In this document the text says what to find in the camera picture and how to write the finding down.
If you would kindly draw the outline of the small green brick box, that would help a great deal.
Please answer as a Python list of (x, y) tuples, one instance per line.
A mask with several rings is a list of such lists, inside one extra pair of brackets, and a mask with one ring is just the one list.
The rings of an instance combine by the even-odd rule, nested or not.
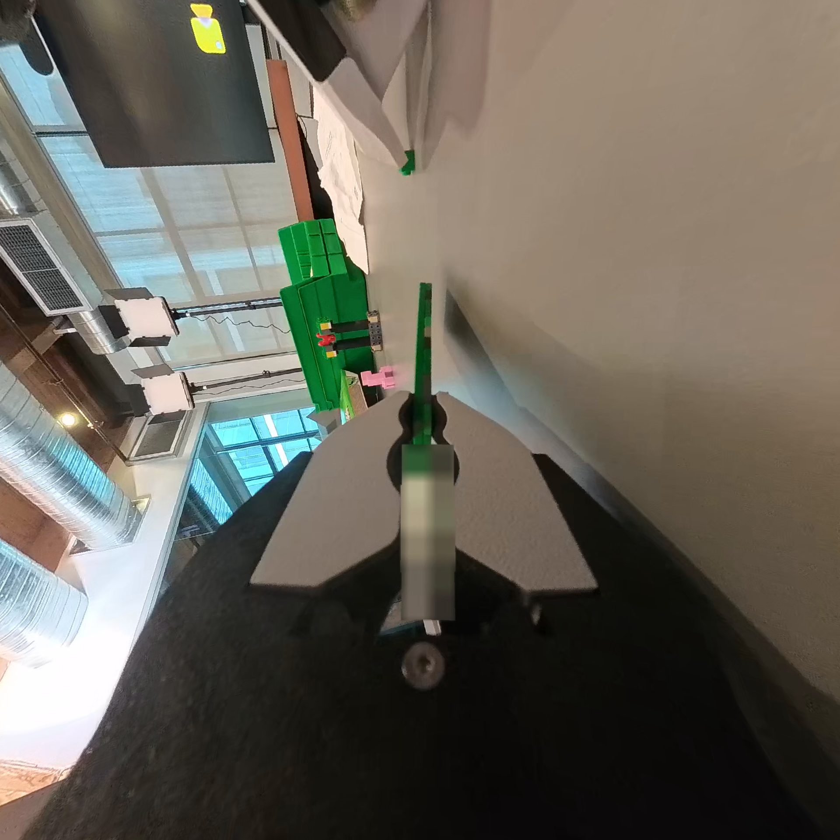
[(343, 244), (333, 219), (307, 220), (277, 233), (293, 285), (347, 274)]

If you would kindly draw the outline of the glass window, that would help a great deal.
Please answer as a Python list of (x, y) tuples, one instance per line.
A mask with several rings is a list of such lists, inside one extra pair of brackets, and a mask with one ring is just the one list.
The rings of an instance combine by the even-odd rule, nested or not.
[(320, 445), (314, 406), (213, 421), (206, 425), (202, 461), (219, 489), (239, 505), (300, 455)]

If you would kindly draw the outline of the air vent grille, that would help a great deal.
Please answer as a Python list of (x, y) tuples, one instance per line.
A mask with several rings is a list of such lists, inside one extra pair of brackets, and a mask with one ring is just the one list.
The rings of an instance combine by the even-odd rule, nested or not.
[(46, 316), (69, 316), (91, 310), (88, 298), (32, 219), (1, 221), (1, 254)]
[(131, 447), (129, 463), (136, 465), (178, 456), (189, 419), (188, 412), (165, 413), (148, 417)]

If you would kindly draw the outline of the silver ventilation duct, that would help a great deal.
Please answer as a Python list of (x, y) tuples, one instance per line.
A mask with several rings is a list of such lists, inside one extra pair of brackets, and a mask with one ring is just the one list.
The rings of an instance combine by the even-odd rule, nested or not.
[(1, 541), (1, 658), (36, 669), (76, 639), (88, 597)]
[(90, 551), (131, 544), (142, 516), (133, 500), (1, 365), (2, 479)]

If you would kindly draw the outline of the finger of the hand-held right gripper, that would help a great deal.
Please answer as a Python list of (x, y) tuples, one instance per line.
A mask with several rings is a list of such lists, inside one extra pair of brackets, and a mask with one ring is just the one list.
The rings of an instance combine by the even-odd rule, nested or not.
[(343, 59), (318, 89), (364, 154), (393, 167), (403, 166), (408, 149), (351, 57)]
[(428, 81), (421, 85), (419, 168), (431, 164), (447, 128), (472, 133), (484, 108), (491, 2), (434, 1), (427, 18)]

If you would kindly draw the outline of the large green brick box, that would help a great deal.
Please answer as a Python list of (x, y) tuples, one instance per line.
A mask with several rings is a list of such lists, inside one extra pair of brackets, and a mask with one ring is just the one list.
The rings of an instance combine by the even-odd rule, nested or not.
[(334, 359), (319, 347), (317, 333), (326, 321), (366, 319), (368, 300), (364, 273), (351, 265), (348, 272), (284, 287), (280, 292), (291, 337), (312, 404), (319, 411), (340, 407), (342, 371), (361, 373), (373, 368), (369, 347), (340, 352)]

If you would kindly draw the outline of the green studded brick plate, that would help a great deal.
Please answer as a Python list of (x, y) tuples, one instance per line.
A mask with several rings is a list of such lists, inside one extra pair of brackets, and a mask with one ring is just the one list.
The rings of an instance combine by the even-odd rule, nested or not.
[(416, 446), (433, 442), (432, 321), (433, 288), (424, 282), (419, 285), (416, 322), (412, 429), (412, 444)]

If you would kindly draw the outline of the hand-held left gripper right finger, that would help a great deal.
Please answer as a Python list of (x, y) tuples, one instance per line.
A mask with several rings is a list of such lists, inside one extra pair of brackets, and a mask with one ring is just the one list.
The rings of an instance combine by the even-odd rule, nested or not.
[(458, 459), (456, 548), (530, 596), (594, 593), (593, 572), (532, 452), (452, 395), (437, 394)]

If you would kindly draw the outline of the dark wall screen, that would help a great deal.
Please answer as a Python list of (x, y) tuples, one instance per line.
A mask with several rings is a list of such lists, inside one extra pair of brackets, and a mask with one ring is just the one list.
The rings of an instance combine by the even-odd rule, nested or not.
[(274, 163), (240, 2), (37, 2), (35, 21), (104, 166)]

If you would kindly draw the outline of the white softbox light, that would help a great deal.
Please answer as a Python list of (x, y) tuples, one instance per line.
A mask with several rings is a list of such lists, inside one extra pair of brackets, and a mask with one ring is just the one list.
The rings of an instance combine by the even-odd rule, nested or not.
[(192, 384), (181, 371), (158, 364), (133, 371), (138, 382), (128, 386), (129, 401), (137, 417), (191, 412)]
[(162, 348), (180, 335), (169, 304), (144, 287), (107, 291), (96, 312), (120, 349)]

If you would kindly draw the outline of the brown wooden board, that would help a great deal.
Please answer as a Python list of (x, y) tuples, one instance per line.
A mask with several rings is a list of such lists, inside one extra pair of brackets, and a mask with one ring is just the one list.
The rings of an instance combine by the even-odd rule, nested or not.
[(300, 138), (298, 113), (293, 101), (287, 63), (281, 59), (267, 59), (269, 94), (277, 130), (285, 156), (290, 189), (299, 222), (315, 218), (310, 194), (306, 161)]

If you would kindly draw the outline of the black light stand pole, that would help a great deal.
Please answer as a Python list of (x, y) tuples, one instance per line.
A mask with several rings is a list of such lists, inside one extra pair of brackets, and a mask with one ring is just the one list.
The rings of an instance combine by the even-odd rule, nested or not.
[(283, 303), (279, 297), (268, 297), (248, 299), (243, 301), (229, 301), (222, 303), (210, 303), (199, 306), (182, 308), (170, 308), (174, 320), (209, 318), (214, 315), (222, 315), (236, 312), (253, 312), (272, 308), (282, 308)]
[(224, 380), (219, 381), (210, 381), (205, 383), (194, 383), (189, 382), (188, 388), (191, 393), (196, 392), (206, 392), (213, 389), (227, 387), (227, 386), (238, 386), (238, 385), (248, 385), (252, 382), (262, 382), (266, 380), (276, 379), (278, 377), (283, 377), (287, 375), (296, 375), (302, 373), (301, 367), (293, 367), (290, 369), (285, 369), (281, 371), (262, 371), (258, 374), (250, 374), (244, 375), (239, 377), (227, 378)]

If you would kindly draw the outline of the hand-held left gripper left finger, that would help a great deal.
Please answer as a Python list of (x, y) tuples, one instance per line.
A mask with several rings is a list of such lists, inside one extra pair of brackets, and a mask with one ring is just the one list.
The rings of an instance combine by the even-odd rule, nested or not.
[(401, 498), (387, 459), (403, 434), (400, 412), (409, 396), (390, 394), (315, 449), (252, 585), (313, 589), (394, 543)]

